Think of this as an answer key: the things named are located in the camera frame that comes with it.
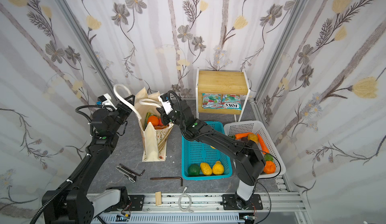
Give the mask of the floral canvas tote bag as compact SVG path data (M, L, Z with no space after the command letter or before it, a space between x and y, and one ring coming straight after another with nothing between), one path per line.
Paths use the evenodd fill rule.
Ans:
M132 95L129 88L123 84L116 84L113 87L115 96L122 102L124 99L121 93ZM131 109L138 119L140 126L140 133L143 142L143 157L144 162L160 162L166 160L166 145L167 138L170 135L174 124L169 123L169 127L161 130L155 130L152 124L148 124L147 128L144 129L144 121L146 114L150 112L152 115L160 118L160 114L157 112L157 108L161 107L162 104L158 97L159 92L148 94L147 90L143 88L135 95L135 109Z

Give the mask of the green lemon candy bag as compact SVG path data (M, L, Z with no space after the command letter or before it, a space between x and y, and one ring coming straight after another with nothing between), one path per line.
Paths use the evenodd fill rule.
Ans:
M150 117L151 115L152 115L152 114L151 114L150 112L148 112L148 113L146 114L145 121L144 121L144 129L147 128L147 125L148 125L148 119L149 119L149 117Z

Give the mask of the orange candy bag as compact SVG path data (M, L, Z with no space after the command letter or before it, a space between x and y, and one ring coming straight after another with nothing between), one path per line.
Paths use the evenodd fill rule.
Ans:
M169 125L166 125L166 126L165 125L163 125L163 126L159 125L159 126L155 126L154 129L155 130L161 130L161 129L165 129L165 128L168 128L168 127L169 127Z

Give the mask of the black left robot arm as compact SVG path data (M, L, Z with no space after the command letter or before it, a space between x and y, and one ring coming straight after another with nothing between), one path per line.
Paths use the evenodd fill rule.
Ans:
M31 223L37 223L40 216L47 224L89 224L101 213L96 202L87 198L89 187L105 160L115 150L120 134L119 128L126 122L133 110L120 100L116 106L94 105L96 111L84 116L90 127L91 143L85 148L86 156L72 174L56 189L47 191L42 206L33 216Z

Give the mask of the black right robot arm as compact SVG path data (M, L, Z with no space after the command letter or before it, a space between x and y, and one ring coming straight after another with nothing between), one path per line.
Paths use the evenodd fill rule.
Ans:
M206 122L195 118L185 101L173 104L170 100L161 100L161 104L157 111L161 114L163 124L172 122L178 125L185 139L213 146L233 160L239 185L234 200L229 203L234 208L246 209L266 165L256 143L252 140L236 140L214 130Z

